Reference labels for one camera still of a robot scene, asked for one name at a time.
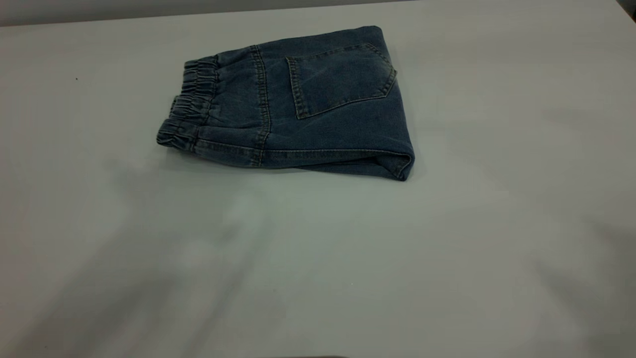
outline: blue denim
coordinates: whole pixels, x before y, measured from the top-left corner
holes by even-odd
[[[406,180],[415,159],[375,26],[186,62],[157,143],[232,166],[395,180]]]

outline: wall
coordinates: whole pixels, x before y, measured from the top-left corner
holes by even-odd
[[[3,0],[0,26],[387,1],[399,0]]]

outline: pocket stitching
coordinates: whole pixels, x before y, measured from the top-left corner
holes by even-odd
[[[307,105],[305,103],[305,96],[303,95],[303,91],[302,91],[301,86],[300,86],[300,79],[299,79],[300,69],[298,68],[298,63],[297,63],[296,60],[297,59],[317,58],[317,57],[322,57],[322,56],[336,54],[338,52],[355,50],[355,49],[358,49],[358,48],[365,48],[365,47],[368,50],[370,50],[373,53],[375,53],[376,55],[378,55],[379,58],[381,58],[386,63],[386,65],[388,65],[389,69],[391,69],[389,71],[389,77],[386,79],[386,81],[384,83],[384,86],[381,89],[378,89],[380,94],[377,95],[377,96],[373,96],[373,97],[360,97],[360,98],[356,98],[356,99],[345,99],[343,101],[340,101],[338,104],[334,104],[333,106],[330,106],[329,108],[326,108],[325,110],[314,112],[314,113],[309,113],[308,110],[307,110]],[[315,115],[319,115],[321,113],[325,113],[327,111],[331,111],[331,110],[333,110],[335,108],[344,106],[345,104],[349,104],[349,103],[367,101],[367,100],[370,100],[370,99],[385,98],[386,96],[389,95],[389,92],[391,91],[391,88],[393,88],[393,85],[394,85],[395,79],[396,79],[396,75],[397,75],[397,71],[395,70],[395,68],[393,68],[393,65],[391,64],[391,62],[382,54],[381,51],[378,50],[378,48],[376,48],[375,46],[373,46],[370,43],[361,43],[361,44],[354,45],[354,46],[335,48],[333,50],[321,52],[319,54],[307,55],[307,56],[299,56],[299,57],[287,57],[287,56],[285,56],[285,59],[287,60],[287,65],[289,67],[289,77],[290,77],[290,81],[291,81],[292,95],[294,97],[294,106],[296,107],[296,118],[297,119],[305,119],[305,118],[313,117]]]

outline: back pocket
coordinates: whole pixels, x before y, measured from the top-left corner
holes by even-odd
[[[286,59],[298,119],[384,98],[396,80],[391,62],[370,43]]]

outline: table surface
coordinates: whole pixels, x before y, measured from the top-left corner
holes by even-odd
[[[184,61],[363,25],[397,69],[406,182],[155,143]],[[5,27],[0,48],[2,357],[636,351],[636,24],[615,1]]]

